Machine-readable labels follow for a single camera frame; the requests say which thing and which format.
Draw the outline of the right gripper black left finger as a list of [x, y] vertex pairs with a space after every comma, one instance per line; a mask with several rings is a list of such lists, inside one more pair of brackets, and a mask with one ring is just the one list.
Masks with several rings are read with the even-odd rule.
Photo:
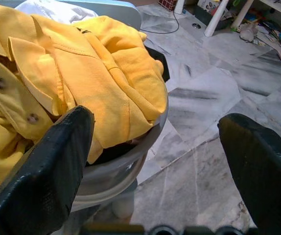
[[92, 143], [94, 115], [61, 116], [0, 185], [0, 235], [49, 235], [69, 217]]

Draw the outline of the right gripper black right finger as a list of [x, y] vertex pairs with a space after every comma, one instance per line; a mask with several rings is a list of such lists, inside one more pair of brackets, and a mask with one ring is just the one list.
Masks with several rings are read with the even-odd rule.
[[234, 183], [261, 235], [281, 235], [281, 137], [243, 114], [218, 122]]

